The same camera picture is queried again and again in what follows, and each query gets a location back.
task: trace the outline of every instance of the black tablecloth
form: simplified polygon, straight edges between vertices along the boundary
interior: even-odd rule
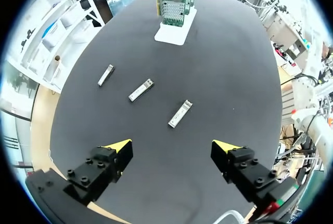
[[[183,46],[154,41],[156,0],[136,0],[108,22],[75,64],[53,122],[51,156],[66,173],[97,145],[133,140],[134,157],[97,201],[132,223],[213,223],[251,208],[210,159],[213,139],[249,146],[270,167],[281,124],[279,76],[254,10],[236,0],[196,0]],[[115,72],[103,87],[106,67]],[[128,96],[148,78],[155,86]],[[193,103],[175,129],[168,121]]]

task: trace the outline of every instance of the white box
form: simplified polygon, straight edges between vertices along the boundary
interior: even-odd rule
[[[189,15],[185,15],[182,27],[174,25],[160,24],[160,29],[155,34],[154,39],[159,42],[165,42],[173,45],[182,46],[185,43],[189,29],[191,28],[197,10],[191,7]]]
[[[38,74],[38,72],[44,67],[49,55],[50,52],[43,45],[43,43],[40,43],[31,54],[31,60],[28,65],[29,69]]]
[[[93,20],[82,21],[72,34],[72,39],[75,43],[87,43],[92,39],[91,31],[94,29]]]
[[[61,37],[66,33],[66,28],[63,26],[60,20],[58,20],[54,25],[48,30],[43,38],[43,44],[46,48],[52,48],[58,44]]]
[[[83,13],[83,8],[81,7],[80,1],[71,5],[65,13],[60,17],[61,23],[63,26],[69,27],[73,25],[77,20],[78,17]]]

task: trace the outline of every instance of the yellow tape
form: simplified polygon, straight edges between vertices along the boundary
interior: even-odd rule
[[[240,149],[241,148],[239,146],[235,146],[235,145],[232,145],[232,144],[229,144],[229,143],[226,143],[226,142],[221,142],[221,141],[218,141],[218,140],[213,140],[213,142],[216,142],[216,144],[218,146],[220,146],[221,149],[224,150],[225,153],[228,153],[228,151],[232,150],[232,149]]]
[[[112,148],[114,150],[116,150],[116,152],[118,153],[128,142],[132,142],[131,139],[127,139],[121,142],[116,142],[114,144],[110,144],[107,146],[102,146],[103,148]]]

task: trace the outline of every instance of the black screw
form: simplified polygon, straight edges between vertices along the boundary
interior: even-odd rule
[[[264,178],[262,178],[262,177],[258,177],[257,180],[255,180],[255,184],[256,184],[257,186],[260,186],[264,181],[265,181]]]
[[[246,168],[247,166],[248,165],[246,163],[244,163],[244,162],[240,164],[240,168]]]
[[[277,173],[277,171],[274,169],[274,170],[271,170],[271,172],[270,172],[270,177],[275,177],[276,176],[276,173]]]
[[[258,164],[258,159],[257,158],[255,158],[255,159],[252,159],[252,162],[251,162],[253,165],[255,165],[255,164]]]
[[[87,159],[85,160],[85,163],[86,163],[86,164],[92,164],[93,161],[92,161],[90,158],[87,158]]]
[[[67,170],[67,175],[74,176],[74,171],[72,169]]]
[[[89,184],[89,179],[86,176],[81,177],[80,181],[83,185],[88,185]]]
[[[97,167],[99,167],[99,168],[104,168],[104,167],[105,167],[105,164],[102,163],[102,162],[98,162],[98,163],[97,163]]]

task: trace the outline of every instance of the white card stand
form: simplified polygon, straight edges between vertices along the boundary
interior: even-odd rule
[[[197,10],[191,7],[188,15],[184,17],[184,24],[182,27],[175,27],[173,25],[164,25],[161,23],[160,29],[155,35],[155,40],[159,42],[170,43],[173,45],[182,46],[185,43],[189,29],[191,28]]]

